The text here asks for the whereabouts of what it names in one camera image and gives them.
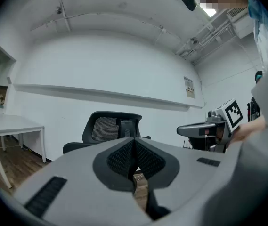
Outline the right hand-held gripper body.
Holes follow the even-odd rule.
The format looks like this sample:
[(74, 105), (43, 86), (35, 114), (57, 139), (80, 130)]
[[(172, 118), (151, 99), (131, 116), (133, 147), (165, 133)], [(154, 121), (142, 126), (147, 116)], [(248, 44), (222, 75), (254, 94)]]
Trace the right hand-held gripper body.
[(243, 115), (234, 98), (209, 111), (206, 122), (213, 124), (214, 128), (216, 128), (215, 133), (207, 135), (207, 137), (215, 137), (215, 143), (210, 146), (209, 150), (224, 153), (227, 150), (233, 132), (242, 119)]

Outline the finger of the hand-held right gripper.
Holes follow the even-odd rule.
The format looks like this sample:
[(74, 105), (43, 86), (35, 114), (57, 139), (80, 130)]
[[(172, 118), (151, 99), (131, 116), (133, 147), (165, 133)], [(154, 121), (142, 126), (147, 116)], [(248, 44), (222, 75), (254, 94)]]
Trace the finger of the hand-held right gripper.
[(201, 122), (179, 126), (177, 134), (184, 137), (215, 137), (217, 125), (209, 122)]

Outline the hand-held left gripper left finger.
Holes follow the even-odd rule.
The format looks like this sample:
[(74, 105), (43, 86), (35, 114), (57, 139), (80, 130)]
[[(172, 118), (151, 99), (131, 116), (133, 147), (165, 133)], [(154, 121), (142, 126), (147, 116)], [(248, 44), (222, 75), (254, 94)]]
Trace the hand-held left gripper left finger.
[(93, 171), (97, 154), (130, 140), (121, 138), (63, 154), (25, 180), (13, 196), (25, 206), (52, 177), (61, 177), (66, 183), (43, 220), (57, 226), (146, 226), (152, 219), (139, 207), (132, 191), (109, 189)]

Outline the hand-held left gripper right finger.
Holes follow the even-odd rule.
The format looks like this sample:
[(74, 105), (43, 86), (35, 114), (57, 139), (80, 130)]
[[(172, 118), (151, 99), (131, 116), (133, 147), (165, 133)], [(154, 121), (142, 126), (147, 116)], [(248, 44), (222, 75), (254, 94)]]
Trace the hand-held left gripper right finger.
[(232, 180), (240, 146), (225, 154), (135, 139), (136, 159), (148, 182), (146, 210), (136, 221), (234, 221)]

